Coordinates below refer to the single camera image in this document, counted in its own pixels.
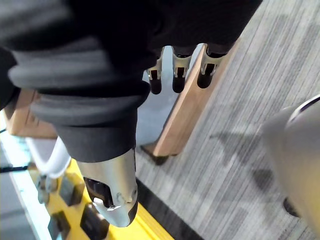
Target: floor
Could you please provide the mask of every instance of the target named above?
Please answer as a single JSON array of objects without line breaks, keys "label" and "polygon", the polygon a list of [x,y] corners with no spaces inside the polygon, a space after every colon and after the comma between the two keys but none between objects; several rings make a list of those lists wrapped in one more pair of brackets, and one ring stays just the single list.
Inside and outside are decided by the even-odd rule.
[{"label": "floor", "polygon": [[319,52],[319,0],[265,0],[184,151],[159,166],[138,150],[139,180],[205,240],[316,239],[282,208],[260,126],[319,93]]},{"label": "floor", "polygon": [[[8,164],[0,145],[0,164]],[[36,240],[25,206],[21,204],[16,187],[9,173],[0,175],[0,239],[1,240]]]}]

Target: yellow tray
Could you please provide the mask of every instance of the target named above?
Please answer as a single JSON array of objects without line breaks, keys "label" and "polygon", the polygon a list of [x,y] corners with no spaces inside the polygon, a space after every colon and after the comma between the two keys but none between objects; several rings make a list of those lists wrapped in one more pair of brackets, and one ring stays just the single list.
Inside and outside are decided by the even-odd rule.
[{"label": "yellow tray", "polygon": [[[76,173],[82,178],[77,162],[72,159],[66,173]],[[34,183],[36,183],[39,172],[30,169],[29,173]],[[91,203],[88,191],[85,188],[80,204],[68,206],[60,197],[59,191],[62,177],[58,179],[58,189],[50,193],[49,202],[45,205],[50,215],[63,211],[70,224],[70,232],[67,240],[88,240],[88,236],[80,227],[80,221],[86,204]],[[139,203],[135,219],[128,227],[109,226],[107,240],[173,240],[167,231],[147,212]]]}]

